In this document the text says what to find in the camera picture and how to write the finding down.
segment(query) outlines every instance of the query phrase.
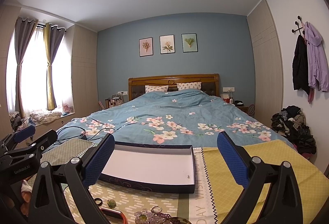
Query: open shallow box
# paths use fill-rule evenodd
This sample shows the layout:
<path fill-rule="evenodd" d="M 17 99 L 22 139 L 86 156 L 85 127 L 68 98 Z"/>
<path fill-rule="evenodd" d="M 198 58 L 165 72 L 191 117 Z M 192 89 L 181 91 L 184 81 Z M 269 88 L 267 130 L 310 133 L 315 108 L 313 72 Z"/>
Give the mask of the open shallow box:
<path fill-rule="evenodd" d="M 116 142 L 99 179 L 142 191 L 194 193 L 192 145 Z"/>

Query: wooden headboard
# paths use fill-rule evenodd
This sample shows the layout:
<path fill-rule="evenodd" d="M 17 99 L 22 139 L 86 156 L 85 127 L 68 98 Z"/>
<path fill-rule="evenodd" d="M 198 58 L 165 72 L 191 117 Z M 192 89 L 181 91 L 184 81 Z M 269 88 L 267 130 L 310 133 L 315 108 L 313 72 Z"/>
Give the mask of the wooden headboard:
<path fill-rule="evenodd" d="M 129 101 L 145 93 L 145 85 L 166 86 L 168 91 L 177 91 L 177 83 L 201 82 L 201 90 L 212 96 L 219 96 L 218 74 L 192 74 L 174 76 L 155 76 L 143 78 L 129 78 Z"/>

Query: pillow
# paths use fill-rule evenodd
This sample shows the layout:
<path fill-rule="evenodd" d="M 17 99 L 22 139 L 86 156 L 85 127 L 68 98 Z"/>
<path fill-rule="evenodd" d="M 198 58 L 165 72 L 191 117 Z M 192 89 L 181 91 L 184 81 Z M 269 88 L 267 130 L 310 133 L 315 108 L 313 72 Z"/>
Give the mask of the pillow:
<path fill-rule="evenodd" d="M 177 83 L 178 90 L 186 89 L 186 88 L 196 88 L 201 90 L 201 82 L 191 82 L 191 83 Z"/>
<path fill-rule="evenodd" d="M 151 92 L 151 91 L 168 91 L 168 87 L 167 86 L 145 86 L 145 93 Z"/>

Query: sheer curtain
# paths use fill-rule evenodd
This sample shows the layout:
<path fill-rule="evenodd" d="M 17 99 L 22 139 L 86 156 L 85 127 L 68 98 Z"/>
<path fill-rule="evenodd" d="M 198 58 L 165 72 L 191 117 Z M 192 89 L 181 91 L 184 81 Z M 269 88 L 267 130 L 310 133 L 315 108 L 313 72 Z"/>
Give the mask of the sheer curtain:
<path fill-rule="evenodd" d="M 68 50 L 65 35 L 58 47 L 52 64 L 52 78 L 57 108 L 62 108 L 63 104 L 66 103 L 72 106 L 72 104 L 70 104 L 72 97 L 71 53 Z"/>
<path fill-rule="evenodd" d="M 7 91 L 7 104 L 8 111 L 15 111 L 16 102 L 16 55 L 15 55 L 15 31 L 13 32 L 12 39 L 10 40 L 7 70 L 6 70 L 6 91 Z"/>
<path fill-rule="evenodd" d="M 27 46 L 22 63 L 21 96 L 26 115 L 47 109 L 47 57 L 43 29 L 37 27 Z"/>

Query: purple jacket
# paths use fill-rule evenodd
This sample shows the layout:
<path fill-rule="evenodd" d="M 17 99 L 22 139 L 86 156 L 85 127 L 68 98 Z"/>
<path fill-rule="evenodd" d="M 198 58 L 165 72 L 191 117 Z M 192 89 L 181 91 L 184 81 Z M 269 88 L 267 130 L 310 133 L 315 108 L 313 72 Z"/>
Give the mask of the purple jacket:
<path fill-rule="evenodd" d="M 309 86 L 319 91 L 328 91 L 329 70 L 326 54 L 322 46 L 322 37 L 315 27 L 305 23 L 305 39 L 307 40 L 307 59 L 309 67 Z"/>

